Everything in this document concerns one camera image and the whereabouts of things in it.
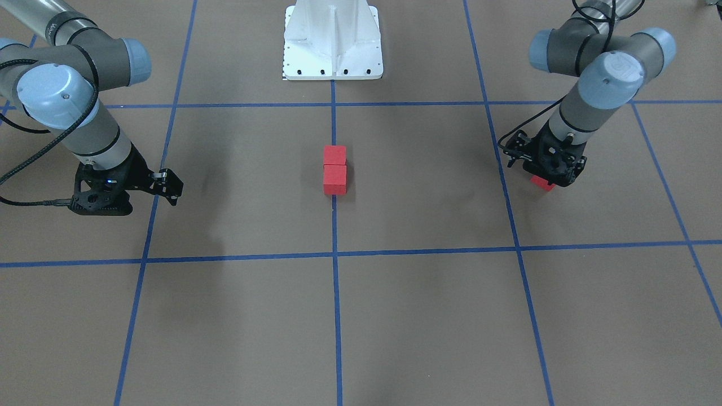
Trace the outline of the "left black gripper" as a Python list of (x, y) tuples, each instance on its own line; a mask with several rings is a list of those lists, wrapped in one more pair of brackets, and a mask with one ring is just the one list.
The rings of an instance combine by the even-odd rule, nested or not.
[(523, 169), (560, 187), (568, 187), (584, 170), (587, 157), (586, 144), (571, 144), (559, 140), (545, 123), (539, 133), (523, 148), (531, 160), (524, 162)]

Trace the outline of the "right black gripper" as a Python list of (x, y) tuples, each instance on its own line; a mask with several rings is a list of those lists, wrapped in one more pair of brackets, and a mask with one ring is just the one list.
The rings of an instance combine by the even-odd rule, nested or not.
[(113, 169), (100, 170), (95, 165), (85, 165), (85, 184), (88, 192), (101, 195), (118, 196), (121, 191), (130, 191), (162, 196), (171, 206), (178, 205), (184, 187), (182, 180), (170, 169), (153, 173), (134, 144), (128, 157)]

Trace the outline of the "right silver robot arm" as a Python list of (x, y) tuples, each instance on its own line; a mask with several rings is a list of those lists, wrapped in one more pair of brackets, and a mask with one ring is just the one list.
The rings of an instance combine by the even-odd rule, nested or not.
[(39, 129), (2, 121), (52, 141), (2, 175), (2, 183), (63, 145), (79, 160), (74, 192), (65, 200), (13, 201), (11, 206), (65, 206), (79, 215), (129, 215), (129, 192), (162, 196), (176, 205), (183, 182), (170, 169), (152, 171), (100, 100), (105, 90), (149, 79), (151, 57), (136, 39), (112, 38), (64, 1), (3, 1), (2, 8), (44, 38), (29, 48), (2, 38), (2, 97)]

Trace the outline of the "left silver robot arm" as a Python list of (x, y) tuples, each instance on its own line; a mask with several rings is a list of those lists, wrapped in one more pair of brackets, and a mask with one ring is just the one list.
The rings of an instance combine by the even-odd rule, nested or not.
[(616, 36), (616, 25), (639, 10), (640, 1), (574, 2), (559, 28), (539, 31), (529, 48), (532, 67), (577, 78), (538, 134), (516, 130), (508, 156), (523, 169), (568, 187), (587, 162), (588, 141), (616, 113), (670, 66), (677, 53), (672, 34), (652, 27)]

